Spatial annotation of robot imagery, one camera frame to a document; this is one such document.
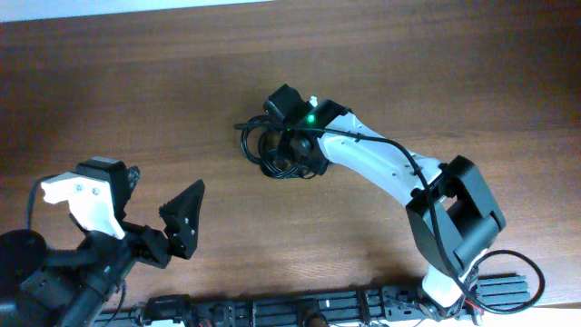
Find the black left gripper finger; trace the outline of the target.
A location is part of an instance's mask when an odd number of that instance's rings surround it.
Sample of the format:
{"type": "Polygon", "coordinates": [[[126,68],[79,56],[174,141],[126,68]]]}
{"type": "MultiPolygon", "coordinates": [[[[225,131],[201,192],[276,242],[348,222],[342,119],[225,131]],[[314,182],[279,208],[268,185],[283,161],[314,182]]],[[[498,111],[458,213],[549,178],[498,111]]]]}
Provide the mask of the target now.
{"type": "Polygon", "coordinates": [[[159,208],[170,255],[189,260],[196,251],[204,192],[205,184],[198,180],[159,208]]]}
{"type": "Polygon", "coordinates": [[[141,179],[140,169],[134,165],[126,169],[127,178],[127,192],[126,199],[129,200],[133,194],[133,191],[141,179]]]}

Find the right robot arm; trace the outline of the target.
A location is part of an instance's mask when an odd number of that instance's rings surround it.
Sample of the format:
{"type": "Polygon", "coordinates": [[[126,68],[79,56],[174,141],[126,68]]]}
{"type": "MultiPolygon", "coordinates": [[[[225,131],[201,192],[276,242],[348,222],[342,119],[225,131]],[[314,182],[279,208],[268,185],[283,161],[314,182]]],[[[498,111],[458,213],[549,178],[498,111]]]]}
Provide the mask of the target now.
{"type": "Polygon", "coordinates": [[[404,206],[414,242],[428,262],[423,292],[448,308],[468,291],[469,272],[506,226],[477,166],[417,154],[369,129],[348,108],[327,100],[286,109],[280,120],[291,158],[315,172],[339,164],[404,206]]]}

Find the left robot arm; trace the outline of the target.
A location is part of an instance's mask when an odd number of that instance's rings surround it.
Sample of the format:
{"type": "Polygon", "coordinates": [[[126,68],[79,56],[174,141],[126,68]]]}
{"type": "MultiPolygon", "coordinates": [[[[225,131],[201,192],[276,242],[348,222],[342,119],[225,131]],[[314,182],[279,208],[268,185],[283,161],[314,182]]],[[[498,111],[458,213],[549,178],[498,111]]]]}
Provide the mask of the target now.
{"type": "Polygon", "coordinates": [[[94,157],[34,184],[46,203],[68,204],[84,239],[75,249],[58,250],[30,226],[2,234],[2,325],[89,326],[115,292],[126,291],[136,263],[164,269],[173,257],[192,257],[203,181],[160,207],[165,227],[155,230],[125,219],[140,177],[136,166],[94,157]]]}

